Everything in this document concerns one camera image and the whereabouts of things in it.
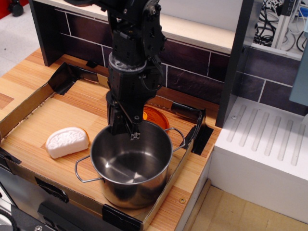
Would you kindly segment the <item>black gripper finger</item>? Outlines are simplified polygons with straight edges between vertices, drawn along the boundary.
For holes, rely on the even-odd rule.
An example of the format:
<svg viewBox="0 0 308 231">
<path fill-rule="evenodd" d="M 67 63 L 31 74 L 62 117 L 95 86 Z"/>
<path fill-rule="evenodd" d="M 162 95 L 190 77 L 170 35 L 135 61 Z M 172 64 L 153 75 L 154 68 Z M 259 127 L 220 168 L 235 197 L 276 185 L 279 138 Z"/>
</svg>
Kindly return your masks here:
<svg viewBox="0 0 308 231">
<path fill-rule="evenodd" d="M 108 124 L 111 126 L 112 135 L 128 134 L 131 130 L 123 109 L 117 102 L 107 103 Z"/>
<path fill-rule="evenodd" d="M 139 125 L 142 122 L 142 110 L 128 104 L 119 104 L 120 107 L 120 126 L 131 140 L 140 138 Z"/>
</svg>

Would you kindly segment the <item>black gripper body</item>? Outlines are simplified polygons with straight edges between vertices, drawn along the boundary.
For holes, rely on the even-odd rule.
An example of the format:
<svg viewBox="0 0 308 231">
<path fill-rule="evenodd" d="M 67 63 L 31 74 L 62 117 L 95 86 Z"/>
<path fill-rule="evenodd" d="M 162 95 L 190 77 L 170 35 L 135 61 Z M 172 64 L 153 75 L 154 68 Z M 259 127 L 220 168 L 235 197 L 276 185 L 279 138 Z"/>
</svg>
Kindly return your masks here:
<svg viewBox="0 0 308 231">
<path fill-rule="evenodd" d="M 155 55 L 138 65 L 129 65 L 111 53 L 108 62 L 109 106 L 121 111 L 129 123 L 141 123 L 144 105 L 165 81 L 159 57 Z"/>
</svg>

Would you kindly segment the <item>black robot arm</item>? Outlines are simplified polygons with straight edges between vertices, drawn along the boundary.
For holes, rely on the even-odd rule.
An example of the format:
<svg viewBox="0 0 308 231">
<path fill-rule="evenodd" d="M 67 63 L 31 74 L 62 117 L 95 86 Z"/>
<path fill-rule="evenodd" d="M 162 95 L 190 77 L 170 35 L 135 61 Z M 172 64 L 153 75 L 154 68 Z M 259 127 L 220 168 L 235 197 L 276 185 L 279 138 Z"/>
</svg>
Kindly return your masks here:
<svg viewBox="0 0 308 231">
<path fill-rule="evenodd" d="M 85 7 L 97 5 L 107 12 L 112 32 L 108 57 L 106 95 L 108 124 L 112 134 L 140 138 L 144 105 L 156 96 L 165 81 L 159 53 L 166 37 L 160 25 L 157 0 L 70 0 Z"/>
</svg>

